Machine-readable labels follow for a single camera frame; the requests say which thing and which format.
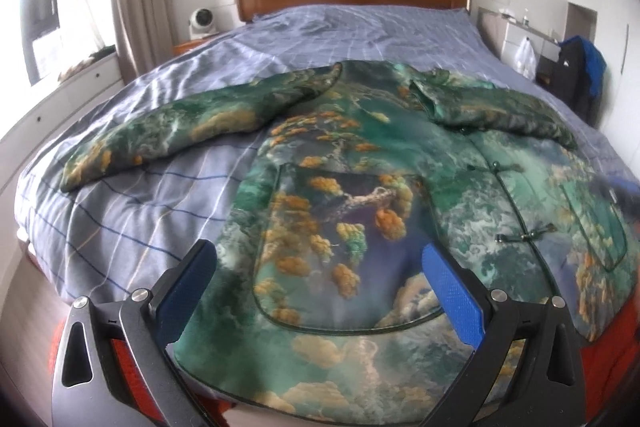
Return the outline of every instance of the patch pocket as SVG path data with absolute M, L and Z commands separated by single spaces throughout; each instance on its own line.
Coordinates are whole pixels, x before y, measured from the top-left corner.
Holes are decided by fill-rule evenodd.
M 433 223 L 418 176 L 282 166 L 254 270 L 258 307 L 281 325 L 345 334 L 436 316 L 420 263 Z
M 561 188 L 591 253 L 606 271 L 612 271 L 625 258 L 627 251 L 626 233 L 619 211 L 610 201 L 590 192 L 584 182 L 567 182 Z

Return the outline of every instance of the bedsheet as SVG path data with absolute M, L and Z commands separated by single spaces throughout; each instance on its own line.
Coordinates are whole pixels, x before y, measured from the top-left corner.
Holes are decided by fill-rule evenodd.
M 533 94 L 560 113 L 596 171 L 634 179 L 601 133 L 495 58 L 464 10 L 295 7 L 143 75 L 43 147 L 20 177 L 15 217 L 57 292 L 66 301 L 123 299 L 150 287 L 197 238 L 215 241 L 265 135 L 222 136 L 65 194 L 63 159 L 78 143 L 190 94 L 347 59 L 458 70 Z

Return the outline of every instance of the window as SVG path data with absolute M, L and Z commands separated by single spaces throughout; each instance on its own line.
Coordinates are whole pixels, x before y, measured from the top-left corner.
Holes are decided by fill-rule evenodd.
M 24 61 L 33 86 L 62 62 L 62 36 L 57 0 L 20 0 Z

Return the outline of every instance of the jacket sleeve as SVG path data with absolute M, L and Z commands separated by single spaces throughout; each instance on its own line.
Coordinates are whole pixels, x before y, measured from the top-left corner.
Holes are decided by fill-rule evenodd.
M 276 74 L 162 105 L 79 144 L 66 160 L 60 189 L 70 192 L 221 134 L 260 129 L 290 107 L 329 90 L 341 71 L 337 63 Z

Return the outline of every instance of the wooden floor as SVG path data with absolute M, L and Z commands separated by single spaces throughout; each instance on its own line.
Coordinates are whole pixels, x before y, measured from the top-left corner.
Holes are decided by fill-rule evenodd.
M 51 425 L 51 339 L 68 314 L 44 275 L 24 257 L 0 318 L 0 364 L 45 425 Z

